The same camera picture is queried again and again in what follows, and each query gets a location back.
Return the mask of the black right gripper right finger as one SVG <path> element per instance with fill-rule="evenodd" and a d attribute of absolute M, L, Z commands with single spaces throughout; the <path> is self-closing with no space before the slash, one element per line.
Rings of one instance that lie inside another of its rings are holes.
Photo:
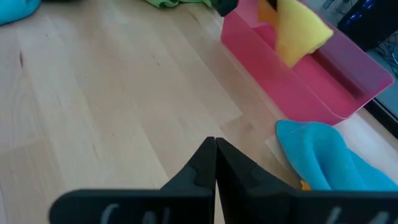
<path fill-rule="evenodd" d="M 397 223 L 397 193 L 297 190 L 217 138 L 226 223 Z"/>

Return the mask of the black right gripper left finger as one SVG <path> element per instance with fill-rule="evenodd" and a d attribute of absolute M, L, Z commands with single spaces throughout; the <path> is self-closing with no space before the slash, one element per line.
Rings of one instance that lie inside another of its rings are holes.
<path fill-rule="evenodd" d="M 160 189 L 79 189 L 54 201 L 50 223 L 213 223 L 216 139 L 207 137 Z"/>

